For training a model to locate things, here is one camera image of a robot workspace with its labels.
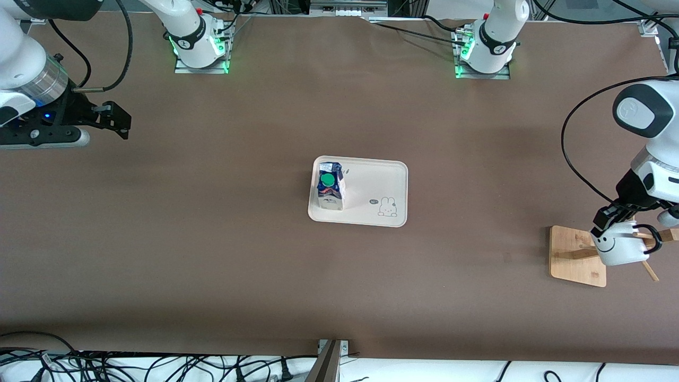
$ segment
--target mug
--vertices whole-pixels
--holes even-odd
[[[639,232],[639,228],[650,231],[655,240],[653,248],[646,249],[644,239],[634,236],[635,232]],[[637,224],[635,220],[615,223],[604,231],[601,237],[592,235],[592,240],[594,240],[601,262],[606,266],[645,261],[649,254],[657,251],[663,245],[660,234],[655,227],[648,224]]]

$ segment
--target wooden mug stand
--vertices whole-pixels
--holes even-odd
[[[649,234],[638,232],[634,236],[643,238],[648,248],[654,244]],[[679,241],[679,229],[660,231],[660,237],[663,244]],[[650,265],[645,261],[642,264],[653,281],[658,281]],[[589,232],[574,228],[550,227],[549,274],[557,279],[601,288],[606,286],[606,266],[601,262]]]

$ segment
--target brown tabletop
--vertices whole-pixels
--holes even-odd
[[[349,338],[364,357],[676,361],[676,248],[650,259],[659,283],[640,264],[609,268],[606,288],[547,271],[547,227],[589,229],[604,205],[561,156],[564,117],[664,73],[636,25],[527,24],[512,80],[473,81],[446,43],[358,18],[256,18],[229,75],[175,75],[159,20],[132,21],[127,78],[90,96],[127,109],[128,141],[90,129],[86,148],[0,152],[3,330],[82,349],[294,354]],[[58,23],[90,85],[111,83],[120,14]],[[80,79],[48,27],[33,35]],[[644,144],[613,122],[615,95],[568,133],[611,195]],[[320,155],[407,164],[406,225],[312,221]]]

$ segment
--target mounting plate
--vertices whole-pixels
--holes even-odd
[[[465,43],[464,46],[452,44],[453,60],[455,62],[455,77],[475,78],[478,80],[509,80],[508,64],[504,64],[504,67],[502,67],[502,69],[500,69],[500,71],[497,73],[487,74],[474,70],[465,60],[462,60],[462,53],[466,53],[465,50],[469,49],[469,46],[471,46],[473,35],[474,34],[471,24],[466,24],[450,33],[450,37],[453,39],[453,41],[462,41]]]
[[[224,28],[224,20],[215,19],[215,28],[216,29],[223,29]],[[175,47],[173,46],[172,48],[175,49],[175,56],[177,60],[175,61],[175,73],[180,73],[180,74],[228,74],[229,73],[229,66],[231,64],[231,51],[233,50],[234,47],[234,35],[236,31],[236,23],[232,22],[231,26],[229,29],[225,30],[222,33],[217,33],[215,34],[215,39],[223,39],[224,41],[216,41],[215,45],[217,46],[218,49],[224,51],[224,55],[219,57],[215,62],[213,62],[211,65],[203,67],[203,68],[192,68],[186,66],[180,59],[179,56],[177,55],[177,51]]]
[[[559,254],[576,251],[581,245],[594,245],[587,231],[552,226],[549,229],[549,274],[557,279],[595,287],[606,286],[606,266],[599,256],[572,260]]]

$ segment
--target metal frame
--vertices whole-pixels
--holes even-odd
[[[340,374],[340,358],[348,355],[348,341],[321,340],[320,355],[307,375],[305,382],[337,382]]]

